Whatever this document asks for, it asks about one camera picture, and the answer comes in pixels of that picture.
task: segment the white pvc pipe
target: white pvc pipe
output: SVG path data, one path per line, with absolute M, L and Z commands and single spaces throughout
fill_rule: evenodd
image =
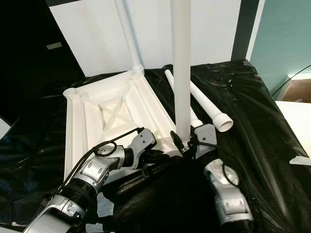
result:
M 233 126 L 233 120 L 227 114 L 222 113 L 192 82 L 190 83 L 190 89 L 191 94 L 212 119 L 213 125 L 218 131 L 225 132 Z
M 167 80 L 169 81 L 169 84 L 174 92 L 174 77 L 171 73 L 171 71 L 169 69 L 167 69 L 165 71 L 165 75 L 167 77 Z M 190 124 L 193 126 L 193 127 L 198 127 L 200 125 L 203 125 L 202 121 L 200 121 L 198 119 L 198 117 L 196 116 L 195 112 L 193 111 L 193 109 L 190 107 Z
M 137 47 L 134 41 L 133 33 L 131 30 L 131 26 L 129 23 L 129 16 L 126 13 L 123 0 L 115 0 L 115 4 L 118 10 L 119 19 L 121 22 L 121 26 L 123 29 L 123 33 L 125 36 L 126 44 L 128 47 L 128 51 L 132 58 L 133 67 L 132 70 L 134 72 L 141 71 L 144 73 L 144 68 L 139 60 Z
M 171 0 L 176 133 L 190 136 L 190 0 Z

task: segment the wire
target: wire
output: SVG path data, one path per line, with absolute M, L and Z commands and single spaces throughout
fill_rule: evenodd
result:
M 217 145 L 214 145 L 214 144 L 211 144 L 211 143 L 207 143 L 207 142 L 198 142 L 198 145 L 219 148 L 219 147 L 217 147 Z
M 117 144 L 115 143 L 115 141 L 117 141 L 118 139 L 122 138 L 122 137 L 125 137 L 135 131 L 137 131 L 138 133 L 141 132 L 144 128 L 135 128 L 133 130 L 130 130 L 129 132 L 127 133 L 124 133 L 114 139 L 111 139 L 109 141 L 105 141 L 105 142 L 101 142 L 100 144 L 97 144 L 96 146 L 94 146 L 92 149 L 90 149 L 87 153 L 85 153 L 81 159 L 77 162 L 77 164 L 74 166 L 74 168 L 71 170 L 71 172 L 69 173 L 69 175 L 66 177 L 66 179 L 64 180 L 64 182 L 59 186 L 59 188 L 57 189 L 56 193 L 54 194 L 54 196 L 56 194 L 58 194 L 62 188 L 67 184 L 67 182 L 69 181 L 69 179 L 72 177 L 72 175 L 78 171 L 82 166 L 83 164 L 85 163 L 85 161 L 89 158 L 89 156 L 94 153 L 97 149 L 99 149 L 100 147 L 104 146 L 104 145 L 107 145 L 107 144 L 110 144 L 112 143 L 115 148 L 109 152 L 108 154 L 105 154 L 104 156 L 102 155 L 102 157 L 105 157 L 105 156 L 108 156 L 110 154 L 112 154 L 116 149 L 117 149 Z
M 227 179 L 227 181 L 228 181 L 231 185 L 233 185 L 233 186 L 235 186 L 235 187 L 238 188 L 239 186 L 236 185 L 235 183 L 233 183 L 233 182 L 228 178 L 227 173 L 226 173 L 226 171 L 225 171 L 225 163 L 224 163 L 224 162 L 223 162 L 222 168 L 223 168 L 223 174 L 224 174 L 225 178 Z
M 295 73 L 291 78 L 289 78 L 285 83 L 283 83 L 271 96 L 274 96 L 286 83 L 288 83 L 293 77 L 295 77 L 297 74 L 299 74 L 300 72 L 304 71 L 305 69 L 311 67 L 311 64 L 308 65 L 307 67 L 303 68 L 302 70 L 298 71 L 297 73 Z
M 110 143 L 113 144 L 113 146 L 114 146 L 112 151 L 110 151 L 106 154 L 100 154 L 99 151 L 100 151 L 101 147 L 99 147 L 96 151 L 94 151 L 94 154 L 96 154 L 99 157 L 107 157 L 107 156 L 113 154 L 117 150 L 117 143 L 115 143 L 115 142 L 110 142 Z
M 199 144 L 199 145 L 203 145 L 203 146 L 214 147 L 214 148 L 216 148 L 216 149 L 220 149 L 220 150 L 226 152 L 227 154 L 233 156 L 232 153 L 228 152 L 228 151 L 227 151 L 226 149 L 224 149 L 224 148 L 218 147 L 217 145 L 214 145 L 214 144 L 211 144 L 211 143 L 206 143 L 206 142 L 198 142 L 198 144 Z M 224 163 L 224 162 L 223 162 L 223 165 L 222 165 L 222 169 L 223 169 L 223 174 L 224 174 L 225 178 L 228 180 L 228 182 L 229 182 L 231 185 L 235 186 L 235 187 L 239 187 L 238 185 L 234 184 L 234 183 L 228 178 L 227 173 L 226 173 L 226 171 L 225 171 L 225 163 Z

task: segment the silver robot arm segment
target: silver robot arm segment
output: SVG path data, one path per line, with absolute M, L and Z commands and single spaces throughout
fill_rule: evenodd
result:
M 216 210 L 221 225 L 254 220 L 245 196 L 237 187 L 239 177 L 232 168 L 223 167 L 222 160 L 216 159 L 204 168 L 204 175 L 210 180 L 214 189 Z
M 99 147 L 95 156 L 85 161 L 73 174 L 69 182 L 48 202 L 24 233 L 70 232 L 72 226 L 81 223 L 89 205 L 96 200 L 109 172 L 121 167 L 136 169 L 140 156 L 156 145 L 156 139 L 150 130 L 142 128 L 128 148 L 114 145 Z

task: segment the white wall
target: white wall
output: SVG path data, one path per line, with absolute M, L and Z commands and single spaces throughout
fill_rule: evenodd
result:
M 126 0 L 142 64 L 171 64 L 169 0 Z M 191 1 L 191 64 L 231 58 L 241 0 Z M 86 76 L 131 69 L 113 0 L 81 0 L 50 7 Z
M 0 118 L 0 139 L 8 132 L 10 126 Z

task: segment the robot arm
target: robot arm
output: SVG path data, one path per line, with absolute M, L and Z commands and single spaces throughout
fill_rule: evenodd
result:
M 215 150 L 216 132 L 210 124 L 194 128 L 187 146 L 177 134 L 171 132 L 176 147 L 186 158 L 209 157 L 208 152 Z M 239 189 L 239 177 L 220 158 L 209 157 L 204 161 L 204 175 L 210 182 L 215 194 L 215 206 L 223 232 L 253 232 L 254 218 L 247 200 Z
M 25 233 L 68 233 L 72 226 L 81 223 L 91 202 L 106 181 L 109 172 L 121 167 L 136 169 L 140 156 L 156 145 L 156 139 L 148 129 L 138 129 L 128 148 L 117 146 L 113 139 L 94 148 L 95 156 L 83 158 L 83 164 L 65 181 L 47 206 L 24 230 Z

